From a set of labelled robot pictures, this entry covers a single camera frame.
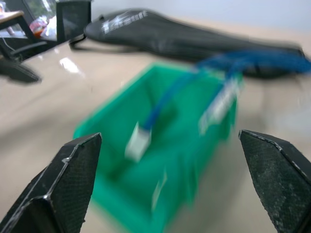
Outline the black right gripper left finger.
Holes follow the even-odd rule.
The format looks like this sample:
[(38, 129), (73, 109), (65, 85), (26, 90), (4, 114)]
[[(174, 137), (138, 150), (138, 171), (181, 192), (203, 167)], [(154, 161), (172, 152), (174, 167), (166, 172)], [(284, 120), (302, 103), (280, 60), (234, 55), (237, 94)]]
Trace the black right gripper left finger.
[(22, 191), (0, 223), (2, 233), (78, 233), (94, 188), (102, 136), (75, 138)]

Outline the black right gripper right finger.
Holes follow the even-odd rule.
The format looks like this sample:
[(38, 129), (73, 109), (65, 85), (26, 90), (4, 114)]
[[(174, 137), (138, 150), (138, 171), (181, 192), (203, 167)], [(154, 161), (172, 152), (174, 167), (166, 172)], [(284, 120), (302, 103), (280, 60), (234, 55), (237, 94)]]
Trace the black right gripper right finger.
[(240, 130), (255, 191), (279, 233), (311, 231), (311, 163), (289, 141)]

